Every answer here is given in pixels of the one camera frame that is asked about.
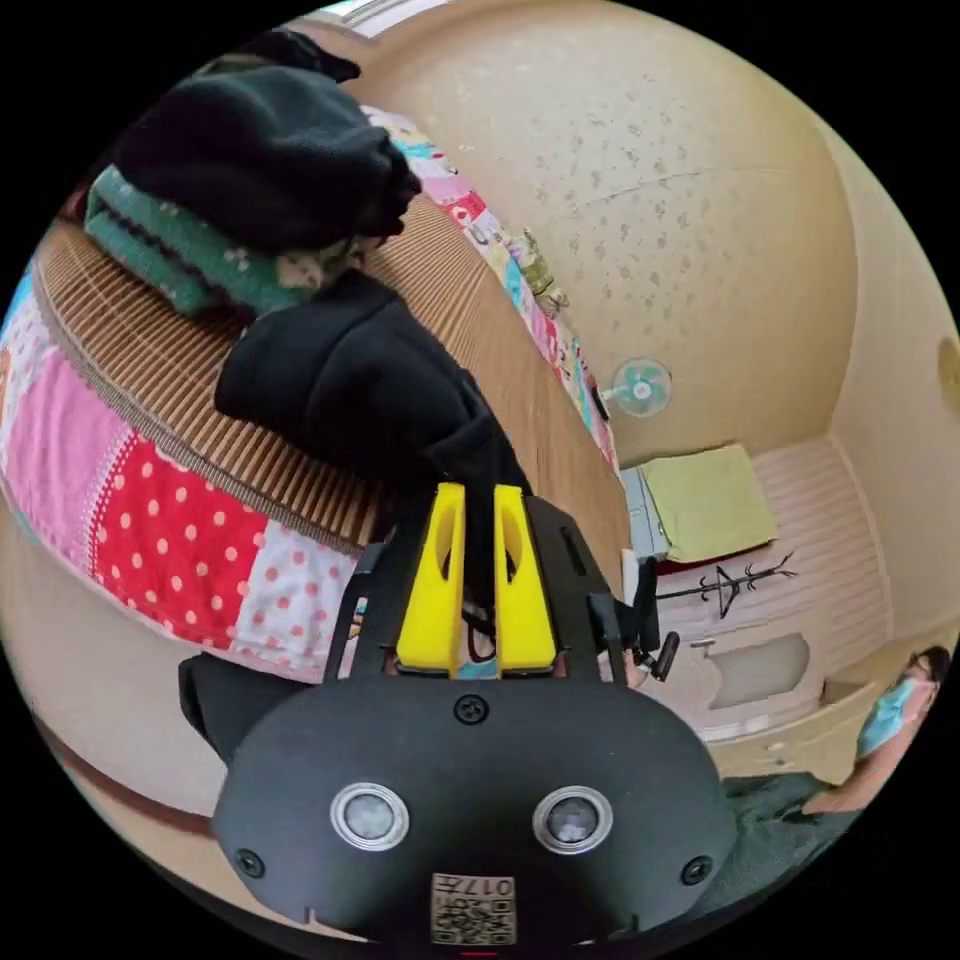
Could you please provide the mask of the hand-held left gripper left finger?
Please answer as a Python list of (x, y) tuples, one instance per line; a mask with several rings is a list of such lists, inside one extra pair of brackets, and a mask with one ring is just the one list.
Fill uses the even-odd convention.
[(455, 672), (462, 641), (465, 488), (438, 486), (395, 647), (400, 672)]

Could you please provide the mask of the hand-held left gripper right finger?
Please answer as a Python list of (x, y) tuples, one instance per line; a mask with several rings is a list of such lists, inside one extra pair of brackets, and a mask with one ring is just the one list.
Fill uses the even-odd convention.
[(557, 647), (520, 488), (495, 487), (493, 529), (498, 670), (551, 672)]

